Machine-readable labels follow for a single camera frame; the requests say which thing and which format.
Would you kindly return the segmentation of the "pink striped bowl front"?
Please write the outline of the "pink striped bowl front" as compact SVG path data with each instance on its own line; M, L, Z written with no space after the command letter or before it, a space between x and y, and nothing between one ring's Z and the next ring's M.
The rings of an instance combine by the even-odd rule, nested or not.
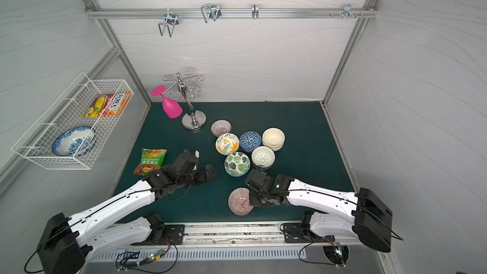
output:
M228 206L232 213L237 216L246 216L252 210L253 206L250 204L250 191L246 188L235 189L228 198Z

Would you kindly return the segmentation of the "yellow leaf pattern bowl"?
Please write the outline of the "yellow leaf pattern bowl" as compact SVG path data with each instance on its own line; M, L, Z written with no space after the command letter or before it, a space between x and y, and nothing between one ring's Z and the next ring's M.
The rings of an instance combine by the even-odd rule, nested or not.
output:
M215 147L224 156L237 152L240 147L238 136L233 133L225 133L218 137Z

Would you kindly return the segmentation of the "green lattice pattern bowl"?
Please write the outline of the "green lattice pattern bowl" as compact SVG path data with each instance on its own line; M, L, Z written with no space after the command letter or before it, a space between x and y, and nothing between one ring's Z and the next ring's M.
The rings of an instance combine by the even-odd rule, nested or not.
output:
M269 147L260 146L252 151L251 159L255 166L267 167L274 164L275 153Z

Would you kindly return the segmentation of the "green leaf bowl front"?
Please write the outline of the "green leaf bowl front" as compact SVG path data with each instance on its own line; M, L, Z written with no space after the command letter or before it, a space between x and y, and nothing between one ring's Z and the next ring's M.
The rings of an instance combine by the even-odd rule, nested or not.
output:
M250 158L242 152L231 153L224 161L225 171L232 174L248 173L250 167Z

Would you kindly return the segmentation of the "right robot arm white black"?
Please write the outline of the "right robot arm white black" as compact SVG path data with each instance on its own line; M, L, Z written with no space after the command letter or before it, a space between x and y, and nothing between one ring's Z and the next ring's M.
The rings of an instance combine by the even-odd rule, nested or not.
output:
M329 190L291 176L268 176L262 169L246 177L250 204L254 207L306 207L301 223L286 232L306 242L334 241L337 236L359 240L379 252L391 252L393 212L371 190Z

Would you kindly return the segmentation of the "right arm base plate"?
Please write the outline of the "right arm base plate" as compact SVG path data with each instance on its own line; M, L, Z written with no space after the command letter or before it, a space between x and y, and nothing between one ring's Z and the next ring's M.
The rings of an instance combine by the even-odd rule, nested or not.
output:
M308 224L303 223L282 223L279 227L281 233L284 235L284 241L288 244L295 243L320 243L320 242L335 242L336 238L333 235L326 237L314 234Z

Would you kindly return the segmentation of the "green leaf bowl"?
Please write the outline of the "green leaf bowl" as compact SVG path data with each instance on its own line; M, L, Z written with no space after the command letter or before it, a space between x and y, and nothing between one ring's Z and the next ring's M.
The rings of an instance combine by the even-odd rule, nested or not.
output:
M232 174L232 173L228 173L227 172L227 175L231 176L231 177L234 177L234 178L239 178L239 177L242 177L242 176L245 176L247 173L238 173L238 174Z
M224 161L225 171L232 174L248 173L250 167L250 158L242 152L231 153Z

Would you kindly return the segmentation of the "blue triangle pattern bowl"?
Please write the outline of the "blue triangle pattern bowl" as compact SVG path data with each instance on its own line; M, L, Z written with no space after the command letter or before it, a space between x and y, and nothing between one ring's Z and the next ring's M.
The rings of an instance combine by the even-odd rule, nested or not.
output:
M247 131L239 138L240 148L244 152L252 152L262 144L262 137L256 131Z

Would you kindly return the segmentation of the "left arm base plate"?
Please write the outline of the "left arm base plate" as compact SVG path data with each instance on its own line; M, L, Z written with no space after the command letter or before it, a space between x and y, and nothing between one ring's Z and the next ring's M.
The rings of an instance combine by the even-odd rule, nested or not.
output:
M185 235L185 225L161 225L153 229L147 242L153 246L181 245Z

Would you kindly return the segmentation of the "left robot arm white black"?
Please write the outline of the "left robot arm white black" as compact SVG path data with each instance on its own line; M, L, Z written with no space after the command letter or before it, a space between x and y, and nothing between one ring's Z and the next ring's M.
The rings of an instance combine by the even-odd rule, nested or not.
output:
M177 189L209 183L217 171L201 165L199 152L184 150L176 160L153 170L127 190L83 212L51 217L35 255L43 273L78 273L97 256L125 245L170 244L171 234L155 213L118 225L127 215L172 195Z

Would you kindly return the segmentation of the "pink striped bowl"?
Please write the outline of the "pink striped bowl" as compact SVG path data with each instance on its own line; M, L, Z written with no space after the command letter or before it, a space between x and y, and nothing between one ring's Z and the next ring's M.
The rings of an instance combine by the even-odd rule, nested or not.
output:
M230 133L232 125L227 120L218 120L211 125L211 132L214 136L220 137L222 134Z
M235 189L228 198L228 206L232 213L237 216L246 216L252 210L253 206L250 204L250 191L246 188Z

